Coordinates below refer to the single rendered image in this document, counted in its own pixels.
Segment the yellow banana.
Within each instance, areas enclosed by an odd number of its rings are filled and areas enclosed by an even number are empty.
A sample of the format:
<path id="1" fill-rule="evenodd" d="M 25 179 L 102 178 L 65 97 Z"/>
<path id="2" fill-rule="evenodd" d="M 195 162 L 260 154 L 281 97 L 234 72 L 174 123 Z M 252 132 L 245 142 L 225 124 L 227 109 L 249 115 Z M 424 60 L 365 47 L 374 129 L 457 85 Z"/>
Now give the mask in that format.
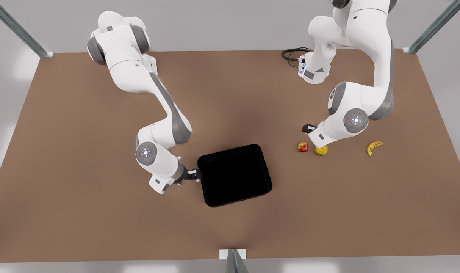
<path id="1" fill-rule="evenodd" d="M 383 145 L 383 142 L 381 141 L 375 141 L 375 142 L 370 143 L 366 149 L 368 156 L 372 157 L 372 151 L 374 150 L 374 148 L 379 147 L 381 145 Z"/>

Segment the black storage box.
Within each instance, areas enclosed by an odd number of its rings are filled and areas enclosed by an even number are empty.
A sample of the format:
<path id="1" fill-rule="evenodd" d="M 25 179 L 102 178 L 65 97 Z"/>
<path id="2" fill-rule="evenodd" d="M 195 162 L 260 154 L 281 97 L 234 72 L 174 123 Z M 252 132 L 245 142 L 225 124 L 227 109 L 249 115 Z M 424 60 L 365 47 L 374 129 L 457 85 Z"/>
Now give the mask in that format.
<path id="1" fill-rule="evenodd" d="M 257 144 L 203 155 L 197 165 L 209 207 L 263 196 L 273 188 L 263 151 Z"/>

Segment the silver frame post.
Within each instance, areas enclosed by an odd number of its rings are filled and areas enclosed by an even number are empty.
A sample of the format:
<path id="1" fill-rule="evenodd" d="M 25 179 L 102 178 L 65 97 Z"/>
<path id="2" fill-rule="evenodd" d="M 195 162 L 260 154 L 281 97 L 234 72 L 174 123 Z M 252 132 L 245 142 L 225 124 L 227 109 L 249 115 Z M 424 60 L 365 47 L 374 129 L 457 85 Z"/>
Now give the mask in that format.
<path id="1" fill-rule="evenodd" d="M 226 260 L 225 273 L 249 273 L 244 259 L 247 259 L 246 249 L 219 250 L 219 259 Z"/>
<path id="2" fill-rule="evenodd" d="M 431 23 L 431 25 L 415 40 L 412 45 L 407 48 L 402 48 L 403 53 L 417 54 L 419 50 L 426 45 L 438 31 L 450 21 L 460 10 L 460 0 L 452 0 L 445 10 Z"/>
<path id="3" fill-rule="evenodd" d="M 52 58 L 55 54 L 46 51 L 0 4 L 0 21 L 3 22 L 40 58 Z"/>

